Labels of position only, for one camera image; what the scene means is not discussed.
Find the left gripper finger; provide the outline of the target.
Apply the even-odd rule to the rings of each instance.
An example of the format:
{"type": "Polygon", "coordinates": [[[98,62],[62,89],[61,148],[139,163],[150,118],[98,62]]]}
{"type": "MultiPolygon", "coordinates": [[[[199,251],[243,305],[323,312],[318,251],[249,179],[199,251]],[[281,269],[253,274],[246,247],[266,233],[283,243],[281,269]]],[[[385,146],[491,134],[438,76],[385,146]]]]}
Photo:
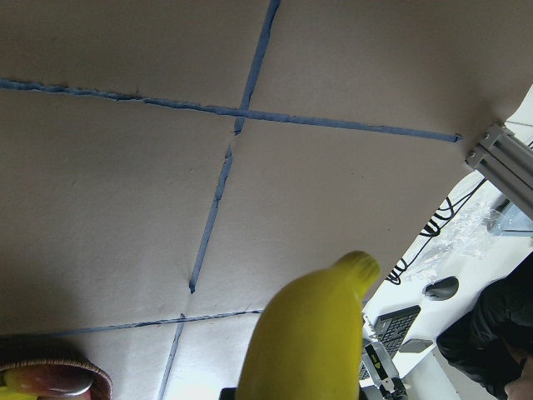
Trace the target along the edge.
{"type": "Polygon", "coordinates": [[[219,400],[236,400],[237,388],[236,387],[224,387],[220,391],[219,400]]]}

